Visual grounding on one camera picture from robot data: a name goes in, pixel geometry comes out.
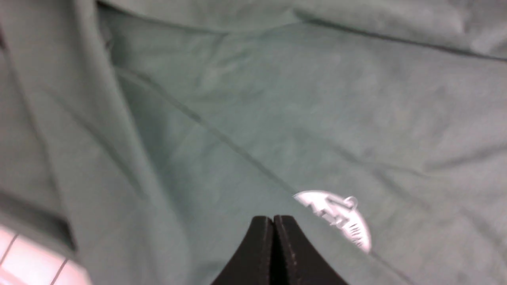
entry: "white emblem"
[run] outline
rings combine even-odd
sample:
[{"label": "white emblem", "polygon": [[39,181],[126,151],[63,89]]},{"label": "white emblem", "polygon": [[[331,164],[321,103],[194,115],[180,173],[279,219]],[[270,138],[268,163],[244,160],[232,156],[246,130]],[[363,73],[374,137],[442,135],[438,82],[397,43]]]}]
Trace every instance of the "white emblem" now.
[{"label": "white emblem", "polygon": [[348,240],[365,253],[370,252],[372,248],[370,230],[357,210],[355,197],[344,199],[330,192],[310,190],[300,192],[294,195],[294,198],[305,207],[311,207],[316,216],[341,230]]}]

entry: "green fabric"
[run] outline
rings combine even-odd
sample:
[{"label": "green fabric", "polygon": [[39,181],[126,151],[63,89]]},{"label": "green fabric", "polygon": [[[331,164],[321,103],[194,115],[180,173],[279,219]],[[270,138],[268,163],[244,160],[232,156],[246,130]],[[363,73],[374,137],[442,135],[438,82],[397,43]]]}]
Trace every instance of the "green fabric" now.
[{"label": "green fabric", "polygon": [[505,4],[107,3],[0,0],[0,223],[95,285],[208,285],[276,214],[351,285],[507,283]]}]

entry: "white logo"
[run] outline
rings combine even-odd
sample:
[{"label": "white logo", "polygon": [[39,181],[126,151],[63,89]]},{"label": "white logo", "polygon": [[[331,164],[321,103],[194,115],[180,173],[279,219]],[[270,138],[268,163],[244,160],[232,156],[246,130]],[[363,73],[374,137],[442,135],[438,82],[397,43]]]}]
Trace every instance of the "white logo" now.
[{"label": "white logo", "polygon": [[357,210],[355,197],[342,197],[321,190],[304,191],[294,198],[305,207],[311,207],[313,213],[324,218],[331,226],[337,227],[343,235],[366,253],[372,248],[370,230]]}]

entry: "white tile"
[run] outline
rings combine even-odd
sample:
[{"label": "white tile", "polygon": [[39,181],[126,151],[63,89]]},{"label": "white tile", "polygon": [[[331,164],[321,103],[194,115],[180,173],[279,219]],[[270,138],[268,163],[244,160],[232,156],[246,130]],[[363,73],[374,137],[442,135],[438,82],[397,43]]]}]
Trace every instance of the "white tile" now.
[{"label": "white tile", "polygon": [[85,269],[68,261],[54,285],[92,285],[92,283]]},{"label": "white tile", "polygon": [[0,225],[0,260],[14,238],[14,232]]},{"label": "white tile", "polygon": [[48,285],[64,258],[19,236],[7,253],[2,269],[27,285]]},{"label": "white tile", "polygon": [[11,274],[0,269],[0,285],[25,285]]}]

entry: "black object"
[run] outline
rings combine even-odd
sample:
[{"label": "black object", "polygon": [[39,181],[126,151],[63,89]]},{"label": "black object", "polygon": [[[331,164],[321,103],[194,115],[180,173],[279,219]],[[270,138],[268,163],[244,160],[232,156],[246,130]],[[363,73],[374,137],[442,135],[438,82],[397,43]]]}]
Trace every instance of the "black object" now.
[{"label": "black object", "polygon": [[347,285],[291,216],[254,217],[212,285]]}]

